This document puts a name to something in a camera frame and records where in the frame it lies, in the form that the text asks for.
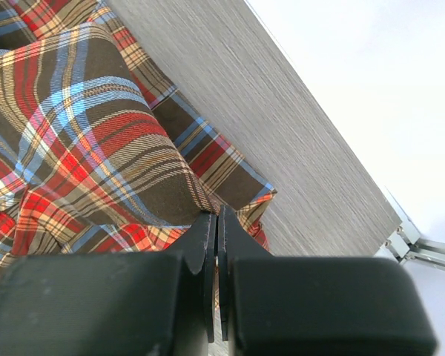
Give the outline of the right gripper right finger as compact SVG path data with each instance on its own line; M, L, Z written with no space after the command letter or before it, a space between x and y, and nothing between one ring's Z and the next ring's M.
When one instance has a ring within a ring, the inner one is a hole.
M222 338L231 355L433 355L408 273L379 257L276 257L222 207Z

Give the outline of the plaid flannel shirt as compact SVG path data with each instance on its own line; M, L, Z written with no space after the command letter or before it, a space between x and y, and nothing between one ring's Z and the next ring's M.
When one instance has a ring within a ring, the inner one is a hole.
M103 1L0 1L0 279L26 255L158 251L274 187Z

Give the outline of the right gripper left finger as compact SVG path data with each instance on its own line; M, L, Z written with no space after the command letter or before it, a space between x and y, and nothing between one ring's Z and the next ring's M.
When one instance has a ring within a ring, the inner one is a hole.
M23 257L0 281L0 355L206 355L217 217L160 252Z

